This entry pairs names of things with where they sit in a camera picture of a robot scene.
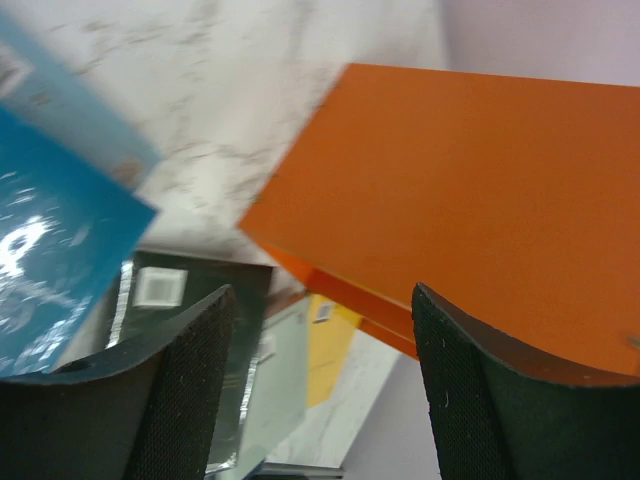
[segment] white label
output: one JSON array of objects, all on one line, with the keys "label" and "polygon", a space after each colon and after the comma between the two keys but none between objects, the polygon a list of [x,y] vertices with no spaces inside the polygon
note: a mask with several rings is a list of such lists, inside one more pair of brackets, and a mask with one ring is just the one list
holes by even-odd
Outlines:
[{"label": "white label", "polygon": [[258,363],[264,362],[266,359],[276,354],[276,336],[266,333],[260,338],[258,345]]},{"label": "white label", "polygon": [[316,312],[316,319],[313,323],[322,323],[326,322],[331,318],[331,313],[333,312],[334,307],[333,302],[325,302],[318,307],[318,311]]},{"label": "white label", "polygon": [[136,307],[178,307],[182,304],[187,271],[173,268],[145,267],[138,272]]},{"label": "white label", "polygon": [[0,43],[0,98],[13,92],[32,71],[31,64],[11,47]]}]

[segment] marble surface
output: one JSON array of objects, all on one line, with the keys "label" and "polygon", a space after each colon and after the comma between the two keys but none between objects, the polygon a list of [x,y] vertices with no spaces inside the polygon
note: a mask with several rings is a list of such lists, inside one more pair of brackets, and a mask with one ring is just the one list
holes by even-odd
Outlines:
[{"label": "marble surface", "polygon": [[[236,222],[348,62],[447,68],[438,0],[0,0],[164,156],[147,246],[272,263]],[[278,271],[275,290],[298,286]],[[339,466],[398,352],[357,332],[270,457]]]},{"label": "marble surface", "polygon": [[331,397],[307,410],[267,461],[339,468],[400,355],[357,330]]}]

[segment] dark green package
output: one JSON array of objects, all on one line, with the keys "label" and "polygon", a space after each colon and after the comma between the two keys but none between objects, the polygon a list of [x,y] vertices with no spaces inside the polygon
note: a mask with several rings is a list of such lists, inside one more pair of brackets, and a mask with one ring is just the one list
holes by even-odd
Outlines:
[{"label": "dark green package", "polygon": [[235,466],[253,387],[272,267],[138,251],[122,266],[112,295],[108,346],[144,332],[231,284],[237,317],[207,472]]}]

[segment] blue package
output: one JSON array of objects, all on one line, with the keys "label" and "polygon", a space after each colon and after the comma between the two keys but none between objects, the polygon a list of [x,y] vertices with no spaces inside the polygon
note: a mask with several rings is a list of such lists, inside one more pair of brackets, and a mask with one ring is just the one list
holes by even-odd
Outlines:
[{"label": "blue package", "polygon": [[149,142],[1,8],[0,102],[128,188],[160,161]]},{"label": "blue package", "polygon": [[0,108],[0,377],[50,371],[153,215]]}]

